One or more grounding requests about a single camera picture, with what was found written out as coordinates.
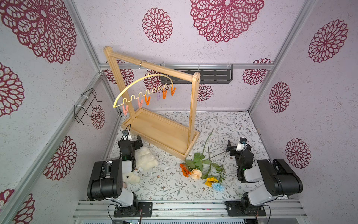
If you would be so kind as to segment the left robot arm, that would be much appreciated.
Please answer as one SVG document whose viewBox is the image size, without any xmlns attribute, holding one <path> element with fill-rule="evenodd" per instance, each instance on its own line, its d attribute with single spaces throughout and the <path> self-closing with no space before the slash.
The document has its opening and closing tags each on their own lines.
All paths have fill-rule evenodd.
<svg viewBox="0 0 358 224">
<path fill-rule="evenodd" d="M 136 168 L 135 151 L 143 146 L 140 136 L 132 141 L 123 138 L 118 142 L 120 157 L 94 163 L 87 187 L 90 200 L 109 200 L 121 208 L 137 211 L 138 198 L 125 188 L 125 183 L 135 180 L 132 173 Z"/>
</svg>

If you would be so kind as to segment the peach artificial rose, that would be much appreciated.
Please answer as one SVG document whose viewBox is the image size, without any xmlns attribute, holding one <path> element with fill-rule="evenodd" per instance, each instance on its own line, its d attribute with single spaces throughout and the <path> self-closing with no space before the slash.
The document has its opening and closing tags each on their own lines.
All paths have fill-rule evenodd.
<svg viewBox="0 0 358 224">
<path fill-rule="evenodd" d="M 189 176 L 193 180 L 199 180 L 203 177 L 204 166 L 209 165 L 208 158 L 205 157 L 204 152 L 207 146 L 208 140 L 213 132 L 211 132 L 205 141 L 203 150 L 201 153 L 195 153 L 193 159 L 185 160 L 184 163 L 190 168 L 191 175 Z"/>
</svg>

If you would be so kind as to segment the light blue artificial flower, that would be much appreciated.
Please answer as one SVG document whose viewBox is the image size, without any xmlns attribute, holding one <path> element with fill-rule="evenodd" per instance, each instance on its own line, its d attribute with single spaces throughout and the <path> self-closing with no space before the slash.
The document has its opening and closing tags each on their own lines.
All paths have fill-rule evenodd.
<svg viewBox="0 0 358 224">
<path fill-rule="evenodd" d="M 224 153 L 221 165 L 215 167 L 215 177 L 213 177 L 212 188 L 214 191 L 224 192 L 225 187 L 223 182 L 225 181 L 226 170 L 224 168 L 226 153 Z"/>
</svg>

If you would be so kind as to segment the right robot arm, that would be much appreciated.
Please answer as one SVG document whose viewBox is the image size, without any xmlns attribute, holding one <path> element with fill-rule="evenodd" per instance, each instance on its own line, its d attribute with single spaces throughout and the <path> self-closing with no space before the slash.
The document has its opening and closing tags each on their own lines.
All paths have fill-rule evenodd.
<svg viewBox="0 0 358 224">
<path fill-rule="evenodd" d="M 262 186 L 244 193 L 237 204 L 229 204 L 229 207 L 236 207 L 246 215 L 252 215 L 254 212 L 259 214 L 265 203 L 303 191 L 302 181 L 285 160 L 258 160 L 253 166 L 254 154 L 251 148 L 246 138 L 240 138 L 236 146 L 230 141 L 227 142 L 226 152 L 235 157 L 238 180 L 241 183 L 263 181 Z"/>
</svg>

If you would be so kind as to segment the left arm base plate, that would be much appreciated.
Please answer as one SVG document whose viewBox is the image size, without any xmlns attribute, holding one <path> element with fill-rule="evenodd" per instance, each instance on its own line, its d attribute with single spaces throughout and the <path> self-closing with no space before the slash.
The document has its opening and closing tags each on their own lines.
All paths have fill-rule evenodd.
<svg viewBox="0 0 358 224">
<path fill-rule="evenodd" d="M 134 203 L 128 207 L 119 207 L 114 211 L 115 218 L 130 218 L 130 217 L 151 217 L 153 211 L 152 202 Z"/>
</svg>

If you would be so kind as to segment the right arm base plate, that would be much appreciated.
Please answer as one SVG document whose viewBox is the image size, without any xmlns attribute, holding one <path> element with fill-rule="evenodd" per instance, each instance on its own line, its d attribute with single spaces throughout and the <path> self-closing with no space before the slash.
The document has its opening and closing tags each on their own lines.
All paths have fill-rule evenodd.
<svg viewBox="0 0 358 224">
<path fill-rule="evenodd" d="M 263 206 L 253 206 L 250 203 L 241 203 L 239 201 L 226 201 L 227 213 L 229 217 L 265 217 L 266 212 Z"/>
</svg>

